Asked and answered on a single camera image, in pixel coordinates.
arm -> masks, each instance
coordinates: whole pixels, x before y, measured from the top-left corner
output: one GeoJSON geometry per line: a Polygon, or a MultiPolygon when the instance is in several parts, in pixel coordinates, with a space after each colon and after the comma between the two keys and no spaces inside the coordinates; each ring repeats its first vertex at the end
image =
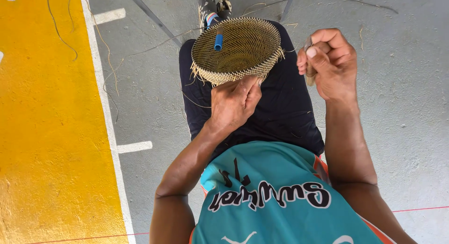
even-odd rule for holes
{"type": "Polygon", "coordinates": [[[188,243],[195,220],[187,196],[217,145],[254,113],[262,96],[260,83],[260,78],[246,76],[212,90],[210,119],[171,163],[156,189],[150,243],[188,243]]]}
{"type": "Polygon", "coordinates": [[[338,29],[311,35],[314,46],[298,53],[298,69],[307,61],[318,71],[317,90],[326,101],[326,160],[332,186],[360,216],[398,244],[414,242],[401,228],[377,187],[377,175],[363,136],[357,103],[354,48],[338,29]]]}

yellow painted floor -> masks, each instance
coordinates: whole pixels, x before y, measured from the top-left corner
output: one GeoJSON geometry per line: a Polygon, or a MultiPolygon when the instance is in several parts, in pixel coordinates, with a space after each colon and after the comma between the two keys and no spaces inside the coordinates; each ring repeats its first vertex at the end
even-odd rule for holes
{"type": "Polygon", "coordinates": [[[0,243],[126,234],[81,0],[50,7],[75,61],[47,0],[0,0],[0,243]]]}

black shorts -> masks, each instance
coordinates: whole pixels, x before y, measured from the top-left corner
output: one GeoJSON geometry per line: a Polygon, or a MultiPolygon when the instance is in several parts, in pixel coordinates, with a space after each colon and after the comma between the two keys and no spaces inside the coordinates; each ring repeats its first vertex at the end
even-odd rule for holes
{"type": "MultiPolygon", "coordinates": [[[[279,30],[281,46],[286,51],[285,59],[279,59],[262,83],[262,98],[254,114],[217,146],[211,160],[234,145],[251,141],[284,142],[305,148],[315,155],[324,151],[306,82],[296,66],[296,52],[287,52],[295,48],[285,28],[277,22],[270,22],[279,30]]],[[[192,140],[210,118],[210,108],[200,106],[210,107],[212,89],[210,82],[194,79],[192,75],[190,66],[194,42],[193,39],[186,41],[179,51],[181,86],[187,96],[183,95],[184,109],[192,140]]]]}

gray concrete floor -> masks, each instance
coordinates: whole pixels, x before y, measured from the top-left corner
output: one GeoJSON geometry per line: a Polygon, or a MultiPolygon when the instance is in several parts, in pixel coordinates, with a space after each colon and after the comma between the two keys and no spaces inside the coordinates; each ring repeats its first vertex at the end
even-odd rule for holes
{"type": "MultiPolygon", "coordinates": [[[[198,27],[198,0],[143,0],[173,34],[198,27]]],[[[230,0],[234,16],[255,3],[279,0],[230,0]]],[[[294,0],[284,23],[301,47],[316,29],[340,28],[358,53],[357,90],[362,125],[382,196],[393,211],[449,205],[449,0],[360,0],[390,6],[399,14],[345,0],[294,0]],[[363,26],[363,50],[359,30],[363,26]]],[[[132,0],[90,0],[94,14],[126,9],[126,17],[99,26],[111,50],[111,63],[167,39],[132,0]]],[[[284,3],[248,16],[278,20],[284,3]]],[[[194,31],[181,42],[198,36],[194,31]]],[[[111,69],[98,37],[104,75],[111,69]]],[[[114,125],[117,144],[152,141],[153,149],[120,155],[135,233],[148,232],[153,195],[165,169],[189,143],[179,90],[179,48],[168,42],[132,58],[106,83],[119,108],[114,125]]],[[[309,88],[318,127],[325,132],[325,105],[309,88]]],[[[117,111],[109,101],[113,120],[117,111]]],[[[189,203],[198,215],[203,193],[189,203]]],[[[395,212],[419,243],[449,243],[449,208],[395,212]]],[[[148,243],[148,235],[137,235],[148,243]]]]}

woven pattern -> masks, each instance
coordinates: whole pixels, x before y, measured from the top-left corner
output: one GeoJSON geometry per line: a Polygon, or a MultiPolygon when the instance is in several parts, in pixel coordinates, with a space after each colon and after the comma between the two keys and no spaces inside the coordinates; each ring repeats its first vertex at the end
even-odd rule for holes
{"type": "Polygon", "coordinates": [[[265,79],[281,56],[281,36],[273,24],[260,18],[231,18],[210,26],[198,37],[191,68],[195,76],[217,86],[245,75],[265,79]],[[218,27],[224,29],[221,51],[214,50],[218,27]]]}

